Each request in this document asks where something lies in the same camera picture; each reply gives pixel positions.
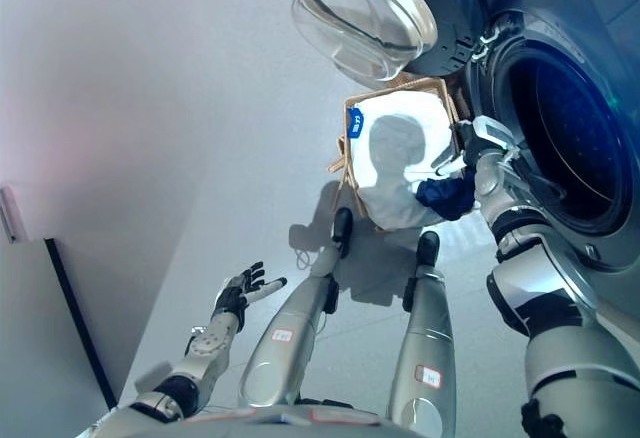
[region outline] blue cloth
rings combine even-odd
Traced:
[[[420,183],[416,199],[448,221],[456,221],[473,208],[475,201],[474,171],[462,178],[427,180]]]

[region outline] white cloth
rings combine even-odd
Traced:
[[[442,100],[423,91],[396,91],[358,103],[362,131],[351,138],[358,195],[385,230],[442,221],[415,199],[417,184],[442,179],[431,163],[449,147],[451,129]]]

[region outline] blue tag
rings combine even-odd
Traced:
[[[349,138],[358,138],[364,126],[364,116],[362,116],[358,108],[347,108],[347,111],[349,111],[349,116],[351,116],[347,136]]]

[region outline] laundry basket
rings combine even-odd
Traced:
[[[335,198],[333,201],[333,208],[336,209],[338,206],[338,202],[340,200],[340,196],[343,192],[344,185],[351,187],[353,190],[353,195],[355,197],[356,207],[358,208],[359,213],[363,217],[368,217],[369,214],[367,212],[367,207],[365,203],[362,201],[360,196],[358,195],[358,182],[356,181],[356,177],[353,171],[353,162],[351,159],[351,143],[349,141],[349,136],[347,130],[349,129],[351,115],[349,114],[349,108],[353,107],[357,103],[364,101],[368,98],[373,98],[376,96],[381,96],[389,93],[393,93],[399,90],[407,90],[407,91],[425,91],[428,93],[436,94],[441,100],[442,104],[445,107],[447,115],[449,117],[449,121],[451,124],[454,124],[458,121],[458,114],[456,108],[453,104],[453,100],[451,99],[449,93],[447,92],[447,86],[442,79],[437,78],[420,78],[413,81],[403,82],[406,80],[404,77],[400,77],[399,79],[394,80],[391,83],[389,88],[384,90],[374,91],[370,93],[365,93],[361,95],[356,95],[349,97],[345,100],[344,109],[343,109],[343,125],[342,125],[342,135],[337,138],[337,147],[340,157],[332,163],[328,170],[330,173],[337,173],[342,170],[342,179],[340,180],[340,184],[335,194]]]

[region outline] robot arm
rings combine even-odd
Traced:
[[[505,323],[530,339],[523,428],[533,438],[635,436],[640,371],[597,322],[589,269],[555,231],[529,183],[544,188],[538,196],[561,190],[525,181],[527,164],[509,136],[483,141],[466,126],[465,145],[473,146],[465,149],[477,150],[465,156],[476,167],[476,199],[498,245],[487,288]]]
[[[216,300],[209,325],[189,341],[185,356],[152,391],[138,395],[126,408],[111,414],[92,438],[130,436],[150,428],[183,420],[201,411],[211,398],[217,379],[229,365],[229,350],[244,325],[247,306],[286,284],[285,278],[271,283],[262,262],[254,264],[226,284]]]

